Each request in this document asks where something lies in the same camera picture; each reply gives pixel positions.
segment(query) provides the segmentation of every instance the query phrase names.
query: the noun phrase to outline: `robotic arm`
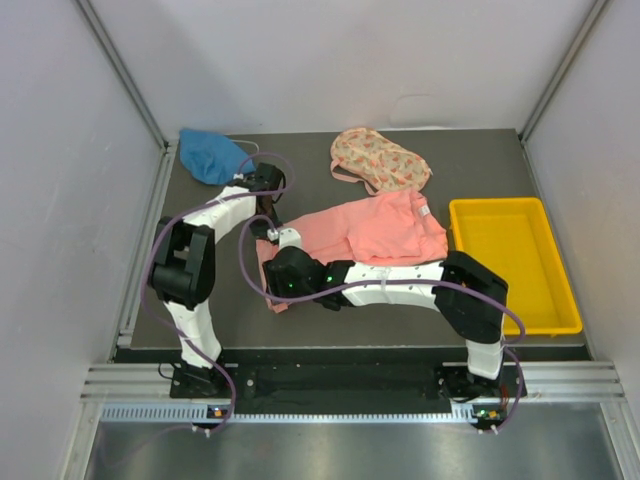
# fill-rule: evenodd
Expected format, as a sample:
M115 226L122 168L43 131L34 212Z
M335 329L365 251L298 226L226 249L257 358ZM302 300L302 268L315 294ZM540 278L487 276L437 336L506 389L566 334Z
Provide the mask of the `robotic arm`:
M176 326L211 359L216 360L221 345L211 323L208 298L215 282L215 244L231 229L256 214L267 215L277 231L266 221L251 226L255 237L278 242L276 257L263 269L271 294L295 298L334 287L344 290L318 298L326 308L358 307L373 303L415 305L439 311L454 330L466 340L469 372L495 380L502 367L502 313L463 292L427 285L427 281L456 283L506 304L507 284L500 277L463 252L451 252L442 262L415 267L374 267L350 261L328 265L313 260L301 248L300 236L293 229L281 229L271 196L247 196L224 200L230 195L267 192L278 188L283 173L261 163L256 172L239 178L212 200L212 206L177 222L164 237L147 283L166 305ZM169 218L163 218L156 234ZM182 359L200 371L203 378L212 367L182 342Z

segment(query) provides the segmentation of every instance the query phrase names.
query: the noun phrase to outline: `blue bag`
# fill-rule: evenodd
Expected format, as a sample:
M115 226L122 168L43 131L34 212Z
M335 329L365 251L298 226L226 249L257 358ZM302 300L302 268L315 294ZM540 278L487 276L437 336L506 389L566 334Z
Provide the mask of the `blue bag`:
M230 139L219 133L180 130L180 161L193 178L208 185L225 185L233 179L238 167L249 155ZM254 172L249 160L242 173Z

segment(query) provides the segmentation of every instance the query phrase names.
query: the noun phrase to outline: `wall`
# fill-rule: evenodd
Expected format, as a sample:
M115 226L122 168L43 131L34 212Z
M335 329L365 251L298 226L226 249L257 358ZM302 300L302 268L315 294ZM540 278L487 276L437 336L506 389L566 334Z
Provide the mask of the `wall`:
M599 355L640 423L640 3L616 0L530 141Z
M591 3L94 0L172 138L521 128Z
M70 1L0 28L0 469L54 478L105 360L159 149Z

